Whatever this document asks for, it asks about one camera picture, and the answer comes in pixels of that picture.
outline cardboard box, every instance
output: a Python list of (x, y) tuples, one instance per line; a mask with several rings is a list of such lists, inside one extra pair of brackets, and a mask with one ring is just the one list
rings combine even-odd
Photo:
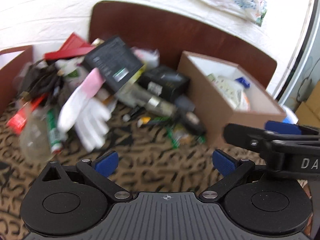
[(299, 125), (308, 125), (320, 128), (320, 119), (318, 119), (318, 117), (313, 114), (313, 112), (305, 102), (301, 103), (295, 114), (299, 119)]
[(17, 95), (13, 80), (28, 63), (33, 63), (32, 46), (0, 51), (0, 115)]
[(309, 109), (318, 118), (320, 118), (320, 81), (316, 84), (311, 95), (309, 96), (308, 100), (306, 101), (306, 104), (309, 107)]
[[(264, 129), (267, 121), (282, 122), (286, 117), (282, 108), (258, 81), (237, 64), (214, 57), (183, 52), (177, 71), (191, 79), (187, 96), (196, 106), (195, 114), (207, 128), (206, 138), (209, 146), (224, 146), (222, 132), (228, 123)], [(251, 84), (250, 89), (246, 90), (251, 110), (248, 112), (234, 110), (207, 78), (211, 73), (231, 79), (245, 77)]]

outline white wall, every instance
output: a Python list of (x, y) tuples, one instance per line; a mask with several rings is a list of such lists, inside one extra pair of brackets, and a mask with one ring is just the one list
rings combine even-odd
[[(90, 13), (100, 0), (0, 0), (0, 49), (35, 45), (35, 59), (59, 49), (75, 31), (88, 36)], [(260, 48), (278, 67), (267, 91), (272, 94), (298, 42), (309, 0), (273, 0), (262, 27), (215, 10), (198, 0), (119, 0), (146, 4), (203, 21)]]

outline wooden board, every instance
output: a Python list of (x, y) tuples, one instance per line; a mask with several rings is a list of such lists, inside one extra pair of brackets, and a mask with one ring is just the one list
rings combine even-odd
[(241, 65), (267, 87), (277, 63), (251, 44), (191, 18), (127, 2), (102, 1), (92, 11), (89, 41), (119, 35), (129, 46), (158, 49), (160, 62), (178, 67), (182, 51)]

